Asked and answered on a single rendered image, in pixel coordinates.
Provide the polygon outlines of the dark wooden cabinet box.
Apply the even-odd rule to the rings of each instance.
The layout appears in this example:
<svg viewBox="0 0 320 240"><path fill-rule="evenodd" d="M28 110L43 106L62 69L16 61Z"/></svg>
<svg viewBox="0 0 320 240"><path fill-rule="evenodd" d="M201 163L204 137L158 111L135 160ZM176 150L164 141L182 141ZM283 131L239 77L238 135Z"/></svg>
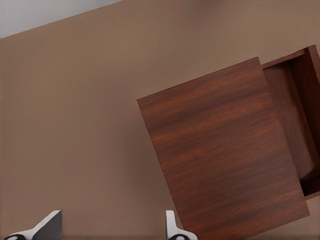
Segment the dark wooden cabinet box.
<svg viewBox="0 0 320 240"><path fill-rule="evenodd" d="M140 98L182 226L243 240L310 212L260 60Z"/></svg>

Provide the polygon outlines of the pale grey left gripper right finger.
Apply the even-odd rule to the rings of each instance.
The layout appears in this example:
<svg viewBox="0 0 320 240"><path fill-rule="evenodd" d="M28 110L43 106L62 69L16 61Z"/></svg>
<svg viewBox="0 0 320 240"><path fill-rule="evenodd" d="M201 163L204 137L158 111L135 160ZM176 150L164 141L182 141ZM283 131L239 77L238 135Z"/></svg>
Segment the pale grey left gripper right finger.
<svg viewBox="0 0 320 240"><path fill-rule="evenodd" d="M198 240L198 237L190 232L177 227L173 210L165 211L166 240Z"/></svg>

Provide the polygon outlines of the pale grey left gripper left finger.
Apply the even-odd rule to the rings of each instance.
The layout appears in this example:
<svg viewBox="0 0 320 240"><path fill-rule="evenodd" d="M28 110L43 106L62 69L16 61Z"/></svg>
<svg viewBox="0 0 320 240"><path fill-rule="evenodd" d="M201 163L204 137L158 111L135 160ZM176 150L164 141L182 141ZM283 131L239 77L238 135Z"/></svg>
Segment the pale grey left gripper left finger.
<svg viewBox="0 0 320 240"><path fill-rule="evenodd" d="M4 240L61 240L63 232L63 213L54 210L35 227L12 233Z"/></svg>

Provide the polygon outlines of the dark wooden drawer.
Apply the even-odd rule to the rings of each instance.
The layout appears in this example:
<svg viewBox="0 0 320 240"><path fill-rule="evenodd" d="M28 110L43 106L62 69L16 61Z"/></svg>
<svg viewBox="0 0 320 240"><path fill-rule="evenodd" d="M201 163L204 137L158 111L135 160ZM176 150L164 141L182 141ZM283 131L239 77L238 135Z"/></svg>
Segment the dark wooden drawer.
<svg viewBox="0 0 320 240"><path fill-rule="evenodd" d="M307 200L320 196L320 55L316 45L262 70Z"/></svg>

